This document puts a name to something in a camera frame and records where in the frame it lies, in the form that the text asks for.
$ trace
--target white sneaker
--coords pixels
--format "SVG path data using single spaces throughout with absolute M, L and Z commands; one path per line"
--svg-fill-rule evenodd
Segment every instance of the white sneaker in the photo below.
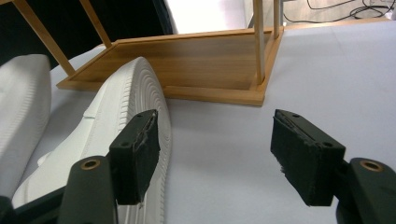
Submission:
M 50 118 L 50 63 L 45 55 L 0 67 L 0 195 L 11 198 Z
M 149 62 L 137 58 L 103 84 L 77 128 L 42 161 L 18 188 L 15 207 L 63 187 L 71 166 L 83 158 L 105 156 L 111 142 L 137 113 L 157 109 L 160 158 L 144 203 L 119 206 L 120 223 L 163 223 L 166 170 L 172 146 L 171 124 L 161 85 Z

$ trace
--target wooden frame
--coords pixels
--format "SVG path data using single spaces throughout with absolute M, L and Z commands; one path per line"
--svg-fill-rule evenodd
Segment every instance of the wooden frame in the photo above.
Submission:
M 106 49 L 74 71 L 25 0 L 13 2 L 69 75 L 59 88 L 97 91 L 123 64 L 143 56 L 165 97 L 262 105 L 283 34 L 281 1 L 274 1 L 274 29 L 263 29 L 262 0 L 253 0 L 254 29 L 122 39 L 111 43 L 90 0 L 80 0 Z

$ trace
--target black cable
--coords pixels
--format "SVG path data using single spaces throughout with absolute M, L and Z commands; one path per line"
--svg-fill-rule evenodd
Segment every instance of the black cable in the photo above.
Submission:
M 331 8 L 331 7 L 339 7 L 339 6 L 343 5 L 343 4 L 354 2 L 354 1 L 356 1 L 356 0 L 349 0 L 349 1 L 346 1 L 346 2 L 343 2 L 343 3 L 338 3 L 338 4 L 335 4 L 335 5 L 329 6 L 329 7 L 311 7 L 311 4 L 309 3 L 308 0 L 306 0 L 306 3 L 308 4 L 309 8 L 311 8 L 313 10 L 319 10 L 319 9 L 327 9 L 327 8 Z
M 373 17 L 373 18 L 383 17 L 386 13 L 388 13 L 389 11 L 391 11 L 392 9 L 394 9 L 394 5 L 395 5 L 395 3 L 396 3 L 396 0 L 393 0 L 392 5 L 390 6 L 390 8 L 388 8 L 387 6 L 367 6 L 367 5 L 364 3 L 364 0 L 361 0 L 361 1 L 362 1 L 362 3 L 364 4 L 364 7 L 357 7 L 357 8 L 355 8 L 355 9 L 353 9 L 353 10 L 351 10 L 351 11 L 349 12 L 349 16 L 345 16 L 345 17 L 343 17 L 343 18 L 340 18 L 340 19 L 337 19 L 337 20 L 334 20 L 334 21 L 342 21 L 342 20 L 347 19 L 347 18 L 350 18 L 350 17 L 353 17 L 353 18 L 355 18 L 356 20 L 364 19 L 364 18 L 362 18 L 362 17 L 359 17 L 358 14 L 361 13 L 361 12 L 363 12 L 363 11 L 366 11 L 366 10 L 373 10 L 373 11 L 375 11 L 375 12 L 378 13 L 378 16 L 375 16 L 375 17 Z M 340 3 L 340 5 L 338 5 L 338 4 L 337 4 L 337 5 L 338 5 L 338 6 L 341 6 L 341 5 L 346 4 L 346 3 L 348 3 L 348 2 L 351 2 L 351 1 L 347 1 L 347 2 L 345 2 L 345 3 Z M 388 10 L 387 10 L 386 12 L 381 12 L 380 10 L 377 10 L 377 8 L 388 8 Z M 295 23 L 297 23 L 297 22 L 307 22 L 307 23 L 334 22 L 334 21 L 293 21 L 293 20 L 289 19 L 289 18 L 286 16 L 285 13 L 283 13 L 283 16 L 285 17 L 286 20 L 291 21 L 291 22 L 295 22 Z

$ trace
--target wooden stool leg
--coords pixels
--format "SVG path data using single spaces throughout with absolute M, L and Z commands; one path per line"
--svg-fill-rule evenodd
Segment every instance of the wooden stool leg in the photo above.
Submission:
M 68 76 L 73 76 L 76 73 L 76 70 L 67 60 L 64 53 L 56 44 L 55 40 L 52 38 L 50 33 L 47 31 L 46 27 L 37 17 L 37 15 L 33 12 L 30 6 L 26 3 L 25 0 L 14 0 L 12 2 L 18 11 L 22 14 L 22 16 L 26 19 L 44 45 L 47 47 L 49 52 L 55 58 L 55 60 L 59 63 L 59 65 L 64 69 Z
M 279 37 L 279 25 L 280 25 L 280 2 L 282 0 L 274 0 L 274 38 Z
M 103 28 L 102 23 L 99 21 L 99 18 L 92 7 L 90 0 L 79 0 L 79 2 L 82 4 L 82 7 L 90 18 L 91 23 L 95 28 L 96 32 L 99 34 L 99 37 L 101 38 L 103 44 L 106 46 L 106 48 L 110 48 L 111 41 L 108 38 L 105 28 Z
M 262 0 L 253 0 L 254 36 L 256 41 L 256 75 L 260 85 L 265 79 L 264 69 L 264 18 L 262 15 Z

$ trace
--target gray surface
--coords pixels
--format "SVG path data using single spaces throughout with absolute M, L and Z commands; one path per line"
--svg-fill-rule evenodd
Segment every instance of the gray surface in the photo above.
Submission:
M 395 39 L 395 22 L 288 30 L 263 107 L 168 100 L 167 223 L 336 223 L 336 201 L 306 207 L 280 173 L 270 153 L 272 116 L 276 108 L 299 113 L 344 144 L 347 160 L 396 169 Z M 59 67 L 52 75 L 53 83 L 65 76 Z M 54 89 L 52 96 L 54 117 L 31 165 L 77 126 L 94 94 Z

